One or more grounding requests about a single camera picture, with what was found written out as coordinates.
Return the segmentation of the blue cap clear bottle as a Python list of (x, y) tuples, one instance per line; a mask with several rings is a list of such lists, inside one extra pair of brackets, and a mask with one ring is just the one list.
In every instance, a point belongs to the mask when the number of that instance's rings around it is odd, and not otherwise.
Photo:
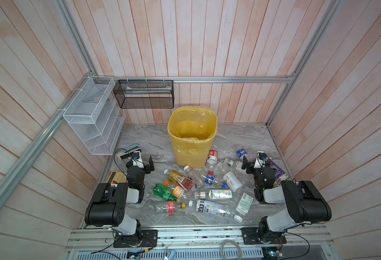
[(244, 148), (239, 149), (237, 151), (237, 156), (239, 157), (239, 160), (243, 161), (244, 157), (247, 155), (247, 152)]

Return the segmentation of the clear embossed bottle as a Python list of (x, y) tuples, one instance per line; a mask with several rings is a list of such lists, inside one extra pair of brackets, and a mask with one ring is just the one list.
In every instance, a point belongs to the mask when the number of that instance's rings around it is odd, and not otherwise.
[(245, 174), (246, 171), (242, 169), (242, 162), (225, 158), (224, 162), (219, 162), (216, 169), (223, 174), (228, 172)]

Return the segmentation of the white opaque bottle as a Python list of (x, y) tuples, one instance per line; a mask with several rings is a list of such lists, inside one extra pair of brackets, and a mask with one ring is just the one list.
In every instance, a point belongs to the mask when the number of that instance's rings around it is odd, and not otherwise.
[(227, 186), (233, 191), (238, 192), (242, 188), (241, 181), (233, 172), (228, 172), (223, 176), (223, 180), (226, 182)]

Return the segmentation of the red label clear bottle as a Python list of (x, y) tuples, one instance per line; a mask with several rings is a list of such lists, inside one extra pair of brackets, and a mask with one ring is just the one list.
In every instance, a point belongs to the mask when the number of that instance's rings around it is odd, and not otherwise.
[(215, 150), (210, 150), (208, 153), (206, 164), (208, 167), (215, 167), (218, 163), (218, 152)]

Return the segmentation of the blue label small bottle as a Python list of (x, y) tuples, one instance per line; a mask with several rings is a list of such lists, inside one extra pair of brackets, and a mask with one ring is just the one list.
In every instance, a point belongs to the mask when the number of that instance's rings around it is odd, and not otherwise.
[(227, 187), (227, 183), (221, 179), (216, 178), (212, 171), (208, 171), (208, 174), (205, 177), (205, 183), (216, 189), (225, 189)]

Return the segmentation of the pink label clear bottle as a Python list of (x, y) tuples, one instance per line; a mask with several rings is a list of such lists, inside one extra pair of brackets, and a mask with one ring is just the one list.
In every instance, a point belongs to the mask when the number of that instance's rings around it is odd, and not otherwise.
[(157, 215), (170, 215), (178, 212), (184, 212), (187, 209), (187, 205), (185, 203), (178, 203), (175, 201), (149, 200), (144, 204), (144, 209)]

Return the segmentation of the green white label bottle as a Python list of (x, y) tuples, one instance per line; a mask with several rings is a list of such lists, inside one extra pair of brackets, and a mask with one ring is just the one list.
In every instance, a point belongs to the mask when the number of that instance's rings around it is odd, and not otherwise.
[(233, 192), (230, 189), (210, 189), (206, 191), (196, 191), (194, 199), (198, 200), (224, 200), (231, 199)]

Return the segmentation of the clear white cap bottle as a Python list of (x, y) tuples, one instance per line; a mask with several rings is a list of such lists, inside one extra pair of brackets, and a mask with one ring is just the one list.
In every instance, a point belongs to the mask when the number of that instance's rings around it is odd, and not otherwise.
[(197, 174), (197, 172), (195, 172), (195, 170), (191, 168), (189, 165), (186, 165), (184, 167), (184, 171), (187, 173), (188, 177), (196, 185), (196, 188), (200, 190), (203, 187), (203, 180), (201, 179), (201, 176)]

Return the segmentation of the blue white label bottle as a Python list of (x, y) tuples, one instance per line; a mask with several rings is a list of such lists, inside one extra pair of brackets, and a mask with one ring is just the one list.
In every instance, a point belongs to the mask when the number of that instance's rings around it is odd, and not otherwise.
[(196, 212), (206, 215), (218, 217), (231, 216), (231, 210), (226, 205), (218, 204), (209, 200), (190, 200), (188, 202), (188, 206)]

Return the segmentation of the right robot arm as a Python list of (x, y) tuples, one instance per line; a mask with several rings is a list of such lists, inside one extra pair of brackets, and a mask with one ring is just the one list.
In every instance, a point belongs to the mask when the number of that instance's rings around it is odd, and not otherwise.
[(253, 175), (257, 201), (286, 205), (285, 209), (259, 222), (257, 234), (261, 243), (279, 241), (288, 229), (331, 219), (329, 204), (311, 181), (282, 180), (279, 186), (274, 186), (276, 170), (271, 168), (266, 153), (257, 152), (255, 162), (242, 157), (241, 169)]

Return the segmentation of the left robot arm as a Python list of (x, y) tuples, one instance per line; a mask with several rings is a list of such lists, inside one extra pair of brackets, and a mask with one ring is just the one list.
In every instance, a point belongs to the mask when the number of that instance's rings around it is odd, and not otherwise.
[(87, 206), (84, 221), (87, 225), (109, 228), (120, 236), (142, 237), (140, 221), (126, 213), (127, 204), (140, 204), (145, 194), (145, 175), (154, 171), (153, 159), (145, 165), (132, 158), (127, 163), (125, 183), (99, 183)]

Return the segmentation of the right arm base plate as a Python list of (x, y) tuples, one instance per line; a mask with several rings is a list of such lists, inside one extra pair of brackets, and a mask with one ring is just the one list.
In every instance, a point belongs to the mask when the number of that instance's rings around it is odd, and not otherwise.
[(262, 227), (243, 227), (240, 230), (245, 245), (287, 243), (282, 232), (271, 232)]

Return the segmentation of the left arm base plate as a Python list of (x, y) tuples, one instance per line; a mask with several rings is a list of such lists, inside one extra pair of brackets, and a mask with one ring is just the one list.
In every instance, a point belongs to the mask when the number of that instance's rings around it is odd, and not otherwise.
[(120, 235), (116, 233), (114, 239), (114, 248), (152, 248), (157, 246), (158, 230), (144, 229), (137, 231), (134, 235)]

